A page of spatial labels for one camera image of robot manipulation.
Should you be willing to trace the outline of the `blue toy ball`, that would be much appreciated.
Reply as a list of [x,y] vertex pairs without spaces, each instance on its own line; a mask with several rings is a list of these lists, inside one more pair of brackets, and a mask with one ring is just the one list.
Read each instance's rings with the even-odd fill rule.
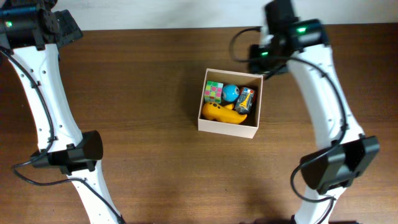
[[224,101],[233,103],[240,95],[239,88],[236,85],[226,85],[222,90],[222,98]]

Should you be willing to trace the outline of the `multicoloured puzzle cube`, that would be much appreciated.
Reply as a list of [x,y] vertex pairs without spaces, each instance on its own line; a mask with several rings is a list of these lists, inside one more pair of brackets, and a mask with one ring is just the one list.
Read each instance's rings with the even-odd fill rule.
[[205,102],[221,103],[224,84],[208,80],[203,95]]

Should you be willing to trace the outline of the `orange rubber toy figure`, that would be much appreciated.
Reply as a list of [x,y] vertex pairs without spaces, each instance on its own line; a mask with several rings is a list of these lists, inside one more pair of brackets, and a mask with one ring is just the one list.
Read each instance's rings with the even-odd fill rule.
[[229,124],[241,124],[247,118],[246,114],[239,114],[234,110],[235,104],[222,106],[215,102],[207,102],[203,105],[201,114],[210,121],[218,121]]

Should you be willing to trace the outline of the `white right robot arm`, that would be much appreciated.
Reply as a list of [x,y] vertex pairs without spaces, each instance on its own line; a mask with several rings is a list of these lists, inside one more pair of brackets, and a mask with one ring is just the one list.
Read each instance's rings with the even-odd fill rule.
[[363,175],[380,146],[353,116],[333,63],[330,40],[318,19],[300,20],[290,1],[265,5],[261,40],[251,46],[248,69],[270,78],[290,72],[313,124],[317,150],[294,169],[306,190],[291,223],[328,223],[337,200]]

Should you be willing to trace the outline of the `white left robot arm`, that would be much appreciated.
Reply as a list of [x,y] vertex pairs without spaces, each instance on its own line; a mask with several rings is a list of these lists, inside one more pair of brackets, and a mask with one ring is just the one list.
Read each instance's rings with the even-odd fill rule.
[[59,70],[59,48],[83,34],[68,10],[56,1],[1,1],[1,53],[11,62],[25,91],[37,130],[38,149],[18,169],[58,168],[78,192],[91,223],[124,223],[102,171],[99,132],[81,132],[68,105]]

